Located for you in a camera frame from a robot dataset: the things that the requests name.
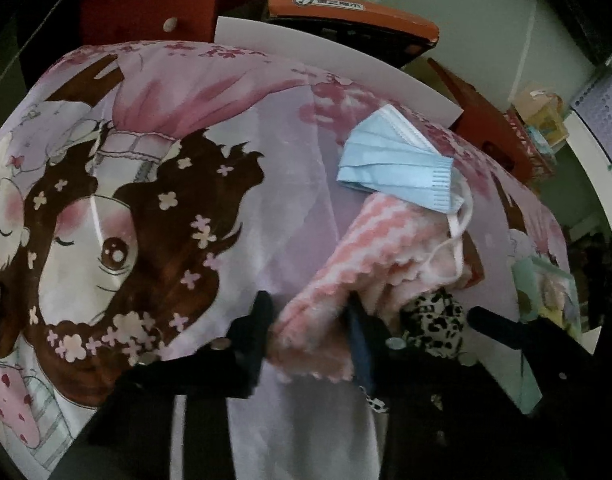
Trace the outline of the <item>beige gift bag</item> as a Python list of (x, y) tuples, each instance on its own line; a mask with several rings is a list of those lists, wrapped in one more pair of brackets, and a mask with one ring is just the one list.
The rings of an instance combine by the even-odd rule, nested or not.
[(538, 130), (552, 148), (568, 140), (563, 121), (564, 102), (553, 91), (529, 84), (516, 94), (511, 104), (522, 122)]

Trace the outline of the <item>red patterned box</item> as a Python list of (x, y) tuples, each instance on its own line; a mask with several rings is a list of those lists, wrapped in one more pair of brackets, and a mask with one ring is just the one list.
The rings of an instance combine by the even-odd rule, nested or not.
[(528, 133), (527, 126), (514, 108), (509, 108), (504, 117), (518, 139), (521, 151), (530, 166), (530, 180), (546, 180), (554, 176), (554, 166), (547, 156), (538, 151), (537, 145)]

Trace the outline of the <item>blue face mask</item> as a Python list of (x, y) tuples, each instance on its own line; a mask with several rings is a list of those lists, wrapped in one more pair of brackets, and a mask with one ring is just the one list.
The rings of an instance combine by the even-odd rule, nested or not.
[(473, 196), (454, 160), (440, 154), (397, 108), (387, 104), (353, 128), (344, 143), (336, 180), (342, 185), (391, 195), (406, 203), (444, 214), (447, 249), (457, 281), (466, 264), (463, 234), (473, 216)]

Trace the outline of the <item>leopard print cloth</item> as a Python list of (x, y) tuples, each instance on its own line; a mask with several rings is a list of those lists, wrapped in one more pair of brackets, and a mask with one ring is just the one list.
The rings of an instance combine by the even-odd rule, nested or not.
[(370, 379), (360, 388), (372, 411), (380, 414), (429, 392), (457, 362), (466, 311), (442, 288), (406, 304), (397, 322), (393, 333), (379, 322), (367, 338)]

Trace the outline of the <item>cartoon print bedsheet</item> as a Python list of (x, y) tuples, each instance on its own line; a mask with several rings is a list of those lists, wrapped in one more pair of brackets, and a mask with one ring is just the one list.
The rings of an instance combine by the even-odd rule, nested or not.
[[(386, 99), (262, 52), (131, 42), (53, 65), (0, 129), (0, 444), (56, 469), (120, 374), (279, 311), (375, 192), (336, 180)], [(241, 479), (373, 479), (382, 440), (349, 380), (272, 364), (233, 403)]]

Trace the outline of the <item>pink fluffy towel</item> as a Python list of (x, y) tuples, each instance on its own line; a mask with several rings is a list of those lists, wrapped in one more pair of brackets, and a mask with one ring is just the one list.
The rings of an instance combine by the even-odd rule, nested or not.
[(268, 360), (287, 375), (339, 382), (354, 376), (341, 315), (352, 292), (386, 324), (406, 304), (457, 284), (469, 270), (463, 235), (473, 216), (466, 196), (441, 214), (372, 193), (324, 266), (280, 312), (269, 336)]

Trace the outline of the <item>red cardboard box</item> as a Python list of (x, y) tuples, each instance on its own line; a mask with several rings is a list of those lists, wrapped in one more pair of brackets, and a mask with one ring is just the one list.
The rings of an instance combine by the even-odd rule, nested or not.
[(504, 113), (488, 102), (472, 84), (464, 81), (432, 58), (428, 66), (462, 108), (451, 130), (470, 142), (520, 182), (530, 182), (530, 166)]

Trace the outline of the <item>white desk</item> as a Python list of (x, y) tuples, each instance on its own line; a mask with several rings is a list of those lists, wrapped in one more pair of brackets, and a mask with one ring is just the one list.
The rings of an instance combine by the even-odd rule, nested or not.
[(586, 172), (612, 232), (612, 168), (609, 157), (575, 110), (568, 113), (563, 123), (568, 130), (568, 145)]

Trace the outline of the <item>orange flat box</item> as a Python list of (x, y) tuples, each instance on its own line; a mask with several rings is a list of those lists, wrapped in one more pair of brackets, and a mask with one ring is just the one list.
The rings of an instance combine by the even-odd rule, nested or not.
[(402, 68), (436, 47), (440, 29), (420, 16), (361, 0), (268, 0), (267, 21)]

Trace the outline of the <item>lavender perforated basket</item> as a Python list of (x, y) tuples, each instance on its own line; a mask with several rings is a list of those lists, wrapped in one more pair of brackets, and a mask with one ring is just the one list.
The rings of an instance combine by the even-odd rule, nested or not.
[(612, 162), (612, 58), (597, 68), (571, 107)]

